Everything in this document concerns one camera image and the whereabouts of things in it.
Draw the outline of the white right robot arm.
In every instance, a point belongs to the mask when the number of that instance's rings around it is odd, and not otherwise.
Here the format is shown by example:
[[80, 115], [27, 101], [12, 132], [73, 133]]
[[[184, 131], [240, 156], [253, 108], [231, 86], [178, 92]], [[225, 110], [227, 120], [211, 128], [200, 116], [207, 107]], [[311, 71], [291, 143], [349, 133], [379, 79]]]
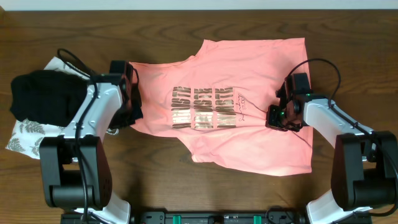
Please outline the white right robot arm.
[[306, 206], [306, 223], [371, 223], [374, 208], [397, 210], [397, 138], [374, 131], [310, 88], [306, 73], [288, 75], [270, 105], [266, 127], [316, 129], [334, 148], [331, 189]]

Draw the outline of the pink cloth garment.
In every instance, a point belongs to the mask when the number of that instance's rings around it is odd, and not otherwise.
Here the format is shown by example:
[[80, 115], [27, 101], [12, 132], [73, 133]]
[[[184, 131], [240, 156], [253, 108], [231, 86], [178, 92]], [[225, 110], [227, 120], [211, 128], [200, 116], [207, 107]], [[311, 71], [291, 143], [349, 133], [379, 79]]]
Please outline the pink cloth garment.
[[270, 105], [291, 69], [308, 72], [303, 38], [205, 40], [181, 62], [133, 63], [143, 117], [134, 129], [177, 138], [195, 162], [258, 174], [311, 172], [312, 128], [266, 126]]

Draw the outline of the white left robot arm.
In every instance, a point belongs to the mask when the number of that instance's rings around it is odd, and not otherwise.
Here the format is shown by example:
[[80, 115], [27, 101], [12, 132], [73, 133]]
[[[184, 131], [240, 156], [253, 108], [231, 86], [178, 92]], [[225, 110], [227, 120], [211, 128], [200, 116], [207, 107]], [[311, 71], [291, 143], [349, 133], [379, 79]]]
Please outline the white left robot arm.
[[84, 102], [57, 137], [40, 143], [45, 201], [66, 210], [62, 223], [131, 223], [131, 205], [113, 192], [103, 149], [108, 129], [133, 125], [143, 117], [137, 70], [111, 62], [109, 73], [91, 78]]

